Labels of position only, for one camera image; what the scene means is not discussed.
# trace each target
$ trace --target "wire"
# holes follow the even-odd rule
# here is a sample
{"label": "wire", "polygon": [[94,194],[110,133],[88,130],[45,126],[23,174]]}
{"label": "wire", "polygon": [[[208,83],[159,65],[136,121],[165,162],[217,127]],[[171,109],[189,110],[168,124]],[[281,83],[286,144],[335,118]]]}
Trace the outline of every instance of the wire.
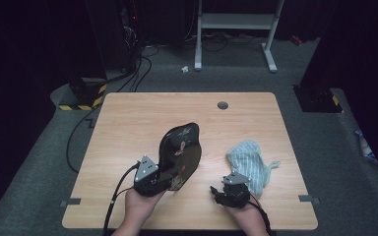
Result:
{"label": "wire", "polygon": [[189,28],[188,33],[186,34],[186,36],[185,36],[183,39],[186,39],[186,38],[189,36],[190,32],[192,31],[193,23],[195,22],[195,15],[196,15],[196,2],[195,2],[195,0],[193,0],[193,15],[192,15],[192,23],[191,23],[191,25],[190,25],[190,28]]}
{"label": "wire", "polygon": [[106,80],[106,81],[102,81],[102,82],[99,82],[99,83],[95,83],[93,84],[93,86],[104,86],[104,85],[107,85],[109,83],[112,83],[112,82],[117,82],[117,81],[120,81],[122,79],[125,79],[127,77],[129,77],[131,74],[133,74],[135,72],[135,69],[136,68],[133,68],[131,70],[129,70],[126,74],[124,75],[120,75],[120,76],[117,76],[117,77],[114,77],[112,79],[109,79],[109,80]]}
{"label": "wire", "polygon": [[251,36],[251,38],[249,40],[245,41],[245,42],[238,42],[238,41],[229,40],[228,43],[231,44],[231,45],[251,45],[251,44],[260,43],[260,42],[262,42],[263,40],[266,39],[265,37],[262,37],[259,40],[254,41],[254,39],[256,39],[256,38],[259,38],[259,37]]}
{"label": "wire", "polygon": [[121,192],[118,193],[118,190],[119,188],[121,187],[122,185],[122,182],[124,181],[125,177],[127,177],[127,175],[133,171],[134,169],[138,169],[138,167],[140,166],[140,161],[137,162],[137,164],[131,166],[125,173],[124,175],[121,177],[121,180],[119,181],[118,185],[116,186],[115,188],[115,192],[113,192],[113,195],[112,195],[112,199],[111,199],[111,202],[109,203],[109,208],[108,208],[108,212],[106,213],[106,217],[105,217],[105,222],[103,223],[103,232],[102,232],[102,236],[107,236],[107,230],[108,230],[108,224],[109,224],[109,218],[110,216],[112,215],[112,210],[113,210],[113,207],[115,206],[115,201],[116,199],[118,198],[118,196],[129,190],[129,189],[132,189],[132,188],[128,188],[126,190],[123,190]]}
{"label": "wire", "polygon": [[269,217],[267,216],[267,214],[265,213],[265,211],[262,209],[262,207],[260,206],[260,204],[258,204],[257,200],[256,200],[256,203],[257,205],[255,205],[254,203],[252,202],[247,202],[247,204],[253,206],[254,208],[256,208],[257,210],[259,210],[260,214],[262,215],[262,218],[263,218],[263,221],[265,222],[265,226],[266,226],[266,232],[272,236],[272,235],[275,235],[275,232],[272,231],[272,228],[270,227],[270,220],[269,220]]}
{"label": "wire", "polygon": [[128,50],[131,51],[132,48],[134,48],[134,45],[136,43],[137,35],[134,32],[134,30],[129,28],[129,27],[124,27],[124,30],[126,32],[125,42],[127,43]]}
{"label": "wire", "polygon": [[146,59],[150,63],[149,69],[147,69],[147,72],[143,75],[143,77],[137,82],[136,87],[134,88],[134,92],[137,91],[138,86],[140,85],[141,81],[144,79],[144,77],[149,73],[149,71],[152,69],[152,61],[149,58],[141,57],[142,59]]}
{"label": "wire", "polygon": [[119,88],[116,92],[120,92],[122,89],[124,89],[125,86],[128,85],[128,83],[130,83],[130,81],[132,81],[136,76],[138,76],[138,71],[140,70],[140,67],[141,67],[141,60],[136,71],[134,72],[134,75],[124,85],[122,85],[122,87]]}
{"label": "wire", "polygon": [[257,201],[256,197],[254,197],[254,195],[252,195],[251,192],[250,192],[250,196],[253,197],[254,201],[256,201],[257,206],[262,207],[262,205],[259,204],[259,201]]}
{"label": "wire", "polygon": [[98,110],[100,107],[101,107],[101,105],[99,105],[97,108],[95,108],[94,110],[92,110],[91,112],[89,112],[86,116],[84,116],[84,118],[82,118],[82,120],[79,121],[78,124],[76,124],[75,128],[73,128],[72,133],[70,133],[70,137],[69,137],[69,140],[67,141],[67,146],[66,146],[66,160],[67,160],[67,164],[69,165],[69,168],[70,168],[73,172],[79,173],[79,170],[77,170],[76,168],[74,168],[73,165],[72,165],[72,163],[70,162],[70,156],[69,156],[69,147],[70,147],[70,143],[71,143],[71,141],[72,141],[73,134],[75,133],[76,129],[78,129],[79,125],[80,125],[85,119],[87,119],[92,113],[94,113],[96,110]]}
{"label": "wire", "polygon": [[212,41],[212,40],[209,40],[209,42],[212,42],[212,43],[222,43],[223,42],[223,47],[219,48],[219,49],[209,49],[208,47],[204,46],[204,44],[202,45],[202,48],[205,49],[206,51],[209,51],[209,52],[218,52],[218,51],[221,51],[223,50],[224,48],[226,48],[228,46],[228,41],[226,40],[225,37],[222,37],[222,41]]}
{"label": "wire", "polygon": [[132,84],[132,85],[130,86],[130,88],[129,88],[129,91],[130,91],[130,92],[134,91],[134,85],[135,85],[136,82],[138,81],[139,77],[140,77],[140,70],[137,71],[137,74],[136,74],[136,76],[135,76],[134,82],[133,82],[133,84]]}
{"label": "wire", "polygon": [[145,46],[143,50],[145,50],[146,48],[151,48],[151,47],[155,47],[157,49],[156,52],[152,53],[152,54],[149,54],[149,55],[142,55],[143,57],[151,57],[151,56],[154,56],[156,54],[158,54],[160,52],[160,48],[158,47],[157,44],[154,44],[154,45],[150,45],[150,46]]}

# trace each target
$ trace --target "round hole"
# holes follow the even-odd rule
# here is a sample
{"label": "round hole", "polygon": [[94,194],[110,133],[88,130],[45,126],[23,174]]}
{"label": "round hole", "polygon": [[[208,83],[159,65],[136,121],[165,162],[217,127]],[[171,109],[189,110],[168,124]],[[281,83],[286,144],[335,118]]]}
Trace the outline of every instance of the round hole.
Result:
{"label": "round hole", "polygon": [[220,101],[218,103],[218,108],[221,110],[226,110],[228,108],[228,103],[226,103],[225,101]]}

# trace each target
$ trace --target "human hand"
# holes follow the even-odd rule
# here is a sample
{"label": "human hand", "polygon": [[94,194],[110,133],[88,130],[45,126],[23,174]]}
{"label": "human hand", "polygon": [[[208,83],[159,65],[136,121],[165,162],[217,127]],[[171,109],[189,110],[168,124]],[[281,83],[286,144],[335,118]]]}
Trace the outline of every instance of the human hand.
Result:
{"label": "human hand", "polygon": [[125,194],[125,216],[117,230],[112,236],[135,236],[140,232],[141,227],[152,215],[156,204],[164,195],[165,191],[152,196],[143,197],[134,189]]}
{"label": "human hand", "polygon": [[[255,204],[256,199],[250,196],[250,202]],[[225,210],[235,219],[238,226],[247,236],[268,236],[265,221],[259,210],[247,204],[242,208],[225,206]]]}

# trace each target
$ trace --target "bottle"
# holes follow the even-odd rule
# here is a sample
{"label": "bottle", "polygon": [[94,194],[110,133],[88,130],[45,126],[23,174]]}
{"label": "bottle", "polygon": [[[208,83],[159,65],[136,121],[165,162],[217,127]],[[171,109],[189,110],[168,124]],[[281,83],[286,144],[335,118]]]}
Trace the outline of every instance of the bottle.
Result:
{"label": "bottle", "polygon": [[361,130],[357,130],[355,131],[355,133],[358,135],[358,139],[360,142],[360,149],[363,156],[371,161],[377,162],[376,156],[371,150],[369,143],[366,141],[366,139],[364,139],[364,136]]}

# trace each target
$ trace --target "gray carpet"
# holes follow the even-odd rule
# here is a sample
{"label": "gray carpet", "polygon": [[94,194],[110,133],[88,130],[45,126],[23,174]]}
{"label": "gray carpet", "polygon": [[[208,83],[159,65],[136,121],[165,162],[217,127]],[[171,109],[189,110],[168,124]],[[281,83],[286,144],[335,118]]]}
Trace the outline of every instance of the gray carpet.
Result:
{"label": "gray carpet", "polygon": [[[153,67],[137,92],[273,92],[308,192],[320,201],[314,205],[319,222],[317,229],[278,231],[278,235],[378,235],[378,164],[361,156],[353,133],[358,124],[345,95],[340,89],[333,89],[344,113],[303,113],[292,89],[292,85],[300,83],[318,41],[301,46],[274,41],[272,52],[279,69],[276,74],[269,73],[257,41],[246,45],[229,44],[218,52],[204,50],[202,72],[193,71],[193,48],[147,48],[143,55],[150,58]],[[222,44],[206,42],[204,46],[217,49]],[[181,72],[184,66],[189,67],[188,73]],[[143,60],[140,78],[148,68],[149,63]],[[117,91],[126,81],[109,84],[107,92]],[[128,92],[131,83],[122,91]],[[55,104],[66,89],[64,86],[51,95]],[[61,224],[65,208],[60,203],[69,199],[77,177],[67,165],[66,146],[72,130],[86,114],[87,111],[55,110],[0,202],[0,235],[101,234],[101,230],[65,229]],[[93,122],[97,114],[98,110],[90,116]],[[80,167],[92,131],[89,121],[83,122],[72,137],[69,155],[76,168]],[[141,235],[166,234],[242,235],[219,231],[143,231]]]}

